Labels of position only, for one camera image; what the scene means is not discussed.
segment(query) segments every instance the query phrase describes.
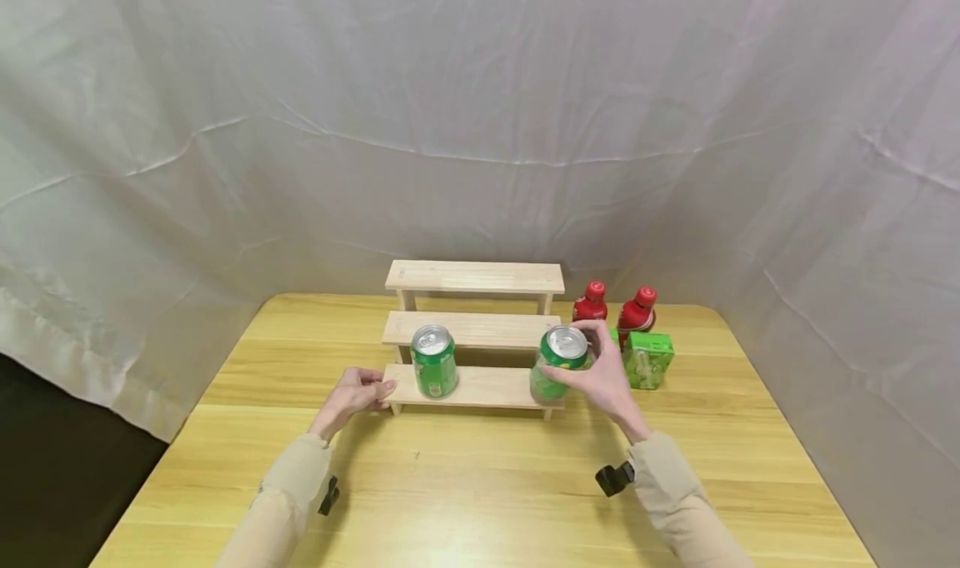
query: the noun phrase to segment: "red bottle cap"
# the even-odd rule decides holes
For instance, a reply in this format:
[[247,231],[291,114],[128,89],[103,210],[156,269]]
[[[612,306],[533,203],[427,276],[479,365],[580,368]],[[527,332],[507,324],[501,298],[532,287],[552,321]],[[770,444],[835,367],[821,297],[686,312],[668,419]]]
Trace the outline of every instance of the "red bottle cap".
[[657,301],[657,290],[652,286],[640,286],[640,288],[637,289],[637,296],[633,298],[633,301],[649,308]]
[[583,293],[583,296],[593,301],[603,301],[605,292],[607,292],[606,285],[601,282],[589,282],[587,283],[587,291]]

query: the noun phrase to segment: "red plastic bottle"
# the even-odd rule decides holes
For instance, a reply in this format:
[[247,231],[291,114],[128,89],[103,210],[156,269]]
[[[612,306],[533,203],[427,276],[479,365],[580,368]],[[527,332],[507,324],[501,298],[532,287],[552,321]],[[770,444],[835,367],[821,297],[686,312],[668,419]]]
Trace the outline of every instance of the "red plastic bottle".
[[606,285],[601,282],[589,282],[583,295],[573,303],[573,321],[606,321],[607,303],[603,296]]
[[637,295],[623,304],[620,317],[617,320],[617,333],[620,339],[620,351],[627,345],[627,336],[630,331],[646,333],[654,327],[657,321],[657,312],[654,302],[657,301],[657,290],[652,286],[640,286]]

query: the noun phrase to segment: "beige sleeve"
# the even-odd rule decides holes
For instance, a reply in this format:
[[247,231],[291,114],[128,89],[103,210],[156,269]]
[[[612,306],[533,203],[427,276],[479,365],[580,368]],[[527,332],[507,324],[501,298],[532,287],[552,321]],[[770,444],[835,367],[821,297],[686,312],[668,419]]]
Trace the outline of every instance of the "beige sleeve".
[[684,568],[753,566],[713,511],[693,468],[668,435],[654,433],[630,448],[637,497]]
[[316,435],[300,435],[260,481],[250,510],[223,548],[216,568],[283,568],[327,494],[333,450]]

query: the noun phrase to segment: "wooden table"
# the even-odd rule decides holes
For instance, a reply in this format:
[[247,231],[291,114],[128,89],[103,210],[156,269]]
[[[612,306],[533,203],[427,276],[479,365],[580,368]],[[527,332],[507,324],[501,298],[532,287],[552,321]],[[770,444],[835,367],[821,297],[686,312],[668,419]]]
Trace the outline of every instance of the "wooden table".
[[[210,566],[343,367],[393,360],[379,341],[396,304],[267,302],[93,566]],[[536,302],[422,299],[419,309],[533,313]],[[554,311],[569,316],[570,304]],[[680,443],[757,565],[873,566],[722,318],[698,306],[657,315],[677,357],[661,390],[634,397]],[[626,442],[579,394],[550,422],[410,406],[356,416],[335,442],[341,499],[312,519],[292,566],[678,566],[636,497],[607,499],[595,484]]]

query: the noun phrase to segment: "dark floor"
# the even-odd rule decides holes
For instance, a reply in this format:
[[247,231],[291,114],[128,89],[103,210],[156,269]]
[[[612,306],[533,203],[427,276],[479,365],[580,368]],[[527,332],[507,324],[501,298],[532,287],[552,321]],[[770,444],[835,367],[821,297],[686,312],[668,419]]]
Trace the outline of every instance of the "dark floor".
[[0,355],[0,566],[89,566],[166,448]]

